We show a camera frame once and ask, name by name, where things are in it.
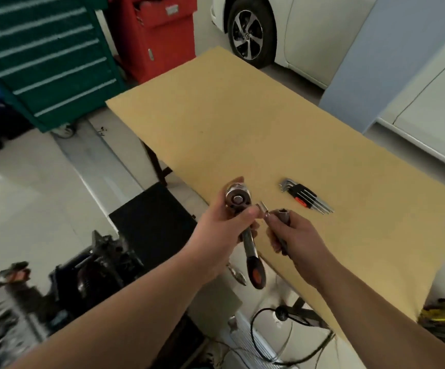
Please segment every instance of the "white car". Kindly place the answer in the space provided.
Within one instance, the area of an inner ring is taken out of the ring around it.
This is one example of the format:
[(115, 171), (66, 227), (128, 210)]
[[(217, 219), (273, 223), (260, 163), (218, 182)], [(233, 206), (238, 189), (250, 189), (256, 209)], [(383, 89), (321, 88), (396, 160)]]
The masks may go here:
[(234, 54), (262, 68), (290, 68), (322, 88), (376, 0), (213, 0), (213, 23)]

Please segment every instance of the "car door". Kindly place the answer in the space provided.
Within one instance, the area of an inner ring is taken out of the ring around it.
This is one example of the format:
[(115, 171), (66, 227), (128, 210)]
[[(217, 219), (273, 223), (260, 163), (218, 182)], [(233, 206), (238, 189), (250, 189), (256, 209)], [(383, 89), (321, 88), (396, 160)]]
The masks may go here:
[(376, 0), (294, 0), (284, 54), (290, 67), (330, 84)]

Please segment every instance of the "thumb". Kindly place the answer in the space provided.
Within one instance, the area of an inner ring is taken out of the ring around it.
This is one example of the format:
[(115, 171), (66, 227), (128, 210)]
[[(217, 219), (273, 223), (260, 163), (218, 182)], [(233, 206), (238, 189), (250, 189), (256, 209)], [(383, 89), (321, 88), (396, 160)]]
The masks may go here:
[(229, 222), (231, 227), (238, 231), (238, 234), (247, 229), (255, 219), (260, 215), (258, 206), (250, 206), (241, 212), (238, 216), (233, 217)]
[(270, 213), (265, 217), (265, 222), (272, 229), (272, 231), (283, 240), (289, 241), (293, 229), (288, 227), (282, 221), (279, 220), (277, 216)]

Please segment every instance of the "red tool cabinet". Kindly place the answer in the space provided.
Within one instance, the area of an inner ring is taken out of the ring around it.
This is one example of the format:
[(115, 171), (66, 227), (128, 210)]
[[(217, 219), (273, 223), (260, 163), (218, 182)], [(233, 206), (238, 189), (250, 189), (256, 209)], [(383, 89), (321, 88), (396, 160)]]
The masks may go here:
[(197, 0), (111, 0), (104, 11), (119, 61), (140, 83), (195, 58)]

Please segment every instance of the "power cord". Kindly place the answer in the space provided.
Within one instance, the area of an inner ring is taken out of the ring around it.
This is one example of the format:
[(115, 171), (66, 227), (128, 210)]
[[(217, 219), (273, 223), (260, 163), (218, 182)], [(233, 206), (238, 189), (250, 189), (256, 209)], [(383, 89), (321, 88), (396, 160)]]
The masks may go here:
[[(255, 350), (258, 352), (258, 354), (261, 356), (261, 358), (263, 360), (265, 360), (268, 363), (274, 364), (274, 365), (278, 365), (278, 366), (293, 366), (293, 365), (298, 365), (298, 364), (302, 364), (308, 360), (310, 360), (314, 355), (316, 355), (318, 352), (323, 352), (323, 350), (325, 349), (325, 347), (327, 346), (328, 343), (330, 343), (330, 341), (335, 337), (335, 333), (330, 331), (330, 333), (327, 335), (327, 337), (323, 340), (322, 343), (319, 344), (319, 346), (309, 355), (307, 355), (306, 357), (302, 358), (301, 360), (293, 360), (293, 361), (282, 361), (282, 362), (276, 362), (273, 361), (272, 358), (268, 358), (266, 357), (262, 351), (260, 351), (260, 349), (258, 348), (258, 346), (256, 345), (255, 342), (255, 337), (253, 335), (253, 324), (255, 323), (255, 319), (257, 318), (257, 316), (259, 314), (261, 314), (263, 311), (272, 311), (275, 312), (274, 308), (262, 308), (261, 310), (259, 310), (258, 312), (256, 312), (255, 316), (253, 316), (253, 318), (251, 319), (251, 323), (250, 323), (250, 335), (251, 335), (251, 341), (253, 343), (253, 346), (255, 347)], [(291, 316), (288, 316), (289, 319), (304, 325), (304, 326), (311, 326), (311, 324), (309, 322), (301, 322)]]

